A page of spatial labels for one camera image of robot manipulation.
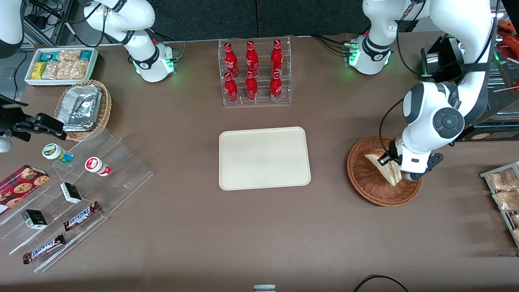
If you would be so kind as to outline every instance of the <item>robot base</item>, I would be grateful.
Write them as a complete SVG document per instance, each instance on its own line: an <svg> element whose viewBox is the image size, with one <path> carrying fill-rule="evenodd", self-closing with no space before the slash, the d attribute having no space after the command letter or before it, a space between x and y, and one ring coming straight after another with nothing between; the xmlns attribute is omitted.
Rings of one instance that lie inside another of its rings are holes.
<svg viewBox="0 0 519 292"><path fill-rule="evenodd" d="M379 61L373 61L371 56L365 52L362 45L365 38L365 35L361 35L358 38L354 38L350 41L349 48L343 47L343 51L345 53L351 54L348 57L344 57L345 64L347 67L353 67L357 69L357 71L362 74L375 75L382 71L382 68L388 63L391 53L388 53L386 58L382 58Z"/></svg>
<svg viewBox="0 0 519 292"><path fill-rule="evenodd" d="M156 44L159 49L159 57L149 69L142 69L135 62L135 69L142 79L148 82L159 82L171 73L176 73L179 51L165 46L164 44Z"/></svg>

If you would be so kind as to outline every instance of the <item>acrylic display stand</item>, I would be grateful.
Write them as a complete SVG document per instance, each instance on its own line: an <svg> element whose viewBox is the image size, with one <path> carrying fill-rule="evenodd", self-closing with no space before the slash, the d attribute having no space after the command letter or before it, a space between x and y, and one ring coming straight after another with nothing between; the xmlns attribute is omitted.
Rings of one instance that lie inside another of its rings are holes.
<svg viewBox="0 0 519 292"><path fill-rule="evenodd" d="M488 188L492 192L492 195L495 195L495 194L499 193L500 191L496 190L494 188L494 186L492 185L492 183L490 182L490 179L489 179L490 175L491 174L495 174L495 173L499 173L499 172L502 172L502 171L505 171L505 170L507 170L509 168L512 168L514 170L514 172L515 172L515 175L517 175L517 177L519 177L519 162L515 162L515 163L509 164L509 165L505 165L503 167L499 167L499 168L496 168L494 170L491 170L491 171L485 172L483 174L480 174L480 176L485 179L485 181L486 181L486 183L488 185ZM504 221L507 224L508 230L510 230L510 233L512 233L512 231L514 229L519 228L512 221L512 218L511 218L515 214L518 214L519 211L502 211L502 210L500 210L500 212L503 215ZM513 237L513 238L514 238L516 246L519 247L519 241L515 237Z"/></svg>
<svg viewBox="0 0 519 292"><path fill-rule="evenodd" d="M274 40L281 41L281 50L283 51L283 74L280 80L283 83L281 91L281 99L278 102L270 100L270 81L272 74L270 72L270 54L274 49ZM245 80L247 79L247 63L245 62L245 53L247 52L247 42L253 41L255 50L259 58L259 76L256 77L258 82L258 97L255 101L247 98L245 91ZM238 86L238 102L230 103L225 94L225 78L224 74L227 72L225 66L225 43L231 43L233 51L238 58L238 68L240 69L240 76L234 81ZM222 83L222 97L225 106L240 106L240 105L273 105L279 103L290 103L292 100L291 80L292 80L292 50L290 48L290 37L266 37L266 38L249 38L249 39L224 39L218 42L218 61L220 64L220 81Z"/></svg>
<svg viewBox="0 0 519 292"><path fill-rule="evenodd" d="M134 193L153 174L133 156L121 139L104 129L94 132L70 151L74 159L69 165L55 162L46 170L50 179L28 197L0 217L0 237L9 254L19 258L63 233L67 244L49 254L39 256L27 266L34 272L43 272L68 253L76 244L108 219L110 214ZM85 161L99 157L112 167L112 173L101 177L85 170ZM69 182L77 186L83 201L67 202L60 184ZM83 223L65 232L63 226L72 217L98 201L102 211L94 213ZM25 209L40 210L48 226L42 230L29 229L22 218Z"/></svg>

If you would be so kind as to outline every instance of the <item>red bottle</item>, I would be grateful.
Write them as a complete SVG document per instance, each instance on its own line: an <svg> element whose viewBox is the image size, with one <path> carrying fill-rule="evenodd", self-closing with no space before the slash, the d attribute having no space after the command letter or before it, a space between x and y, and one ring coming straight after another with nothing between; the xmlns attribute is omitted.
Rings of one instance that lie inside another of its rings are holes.
<svg viewBox="0 0 519 292"><path fill-rule="evenodd" d="M225 72L225 93L227 94L227 99L230 103L238 102L238 86L236 86L236 82L234 82L233 77L229 72Z"/></svg>
<svg viewBox="0 0 519 292"><path fill-rule="evenodd" d="M247 42L247 53L245 54L245 59L247 61L247 70L251 70L254 73L254 77L258 77L260 74L260 61L258 58L258 53L254 49L254 42Z"/></svg>
<svg viewBox="0 0 519 292"><path fill-rule="evenodd" d="M283 51L278 39L274 41L274 50L270 54L270 72L273 74L274 71L279 71L279 74L283 75Z"/></svg>
<svg viewBox="0 0 519 292"><path fill-rule="evenodd" d="M247 80L245 80L245 88L247 89L247 98L251 101L256 100L258 96L258 82L254 78L251 70L247 71Z"/></svg>
<svg viewBox="0 0 519 292"><path fill-rule="evenodd" d="M281 87L283 83L279 80L279 71L274 71L272 80L270 81L270 100L278 102L281 100Z"/></svg>
<svg viewBox="0 0 519 292"><path fill-rule="evenodd" d="M240 69L238 69L238 58L233 52L233 46L230 43L224 45L225 48L225 66L227 71L230 72L234 79L240 76Z"/></svg>

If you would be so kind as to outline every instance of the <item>table surface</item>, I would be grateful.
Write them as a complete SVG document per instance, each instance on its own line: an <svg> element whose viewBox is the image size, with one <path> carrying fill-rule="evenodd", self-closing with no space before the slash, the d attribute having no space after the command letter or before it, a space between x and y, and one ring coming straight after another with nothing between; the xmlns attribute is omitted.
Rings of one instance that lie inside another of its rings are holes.
<svg viewBox="0 0 519 292"><path fill-rule="evenodd" d="M407 63L417 65L420 48L440 34L401 34ZM27 272L0 242L0 290L243 292L272 283L279 292L342 292L384 274L411 291L515 291L519 259L498 255L516 249L479 174L517 161L517 143L445 147L413 201L373 205L346 176L348 151L378 133L382 115L418 79L396 54L366 76L312 38L291 40L292 103L261 108L222 106L217 41L187 43L178 74L156 84L135 73L122 46L99 47L92 78L112 95L108 128L155 174L45 273ZM27 86L25 112L52 114L63 90ZM290 126L306 131L309 185L220 189L220 133ZM404 126L395 110L384 132ZM23 164L50 166L41 149L55 141L14 140L0 177ZM387 280L369 287L400 291Z"/></svg>

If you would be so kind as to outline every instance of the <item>snickers wrapper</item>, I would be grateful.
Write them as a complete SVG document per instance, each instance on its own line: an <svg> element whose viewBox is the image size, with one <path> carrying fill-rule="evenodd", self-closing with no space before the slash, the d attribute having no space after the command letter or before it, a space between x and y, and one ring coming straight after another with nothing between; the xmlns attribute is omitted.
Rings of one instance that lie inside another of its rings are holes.
<svg viewBox="0 0 519 292"><path fill-rule="evenodd" d="M98 202L95 201L92 205L88 206L85 210L81 211L78 215L74 216L69 221L65 222L63 225L65 226L65 231L69 231L74 226L79 225L81 222L85 221L88 217L92 216L97 210L101 209Z"/></svg>
<svg viewBox="0 0 519 292"><path fill-rule="evenodd" d="M31 253L26 253L25 255L23 255L23 263L28 264L32 262L35 258L49 253L52 250L57 249L65 244L65 237L63 236L63 234L60 234L58 235L58 237L54 238L54 240L51 240L48 243L40 246L38 249L33 250Z"/></svg>

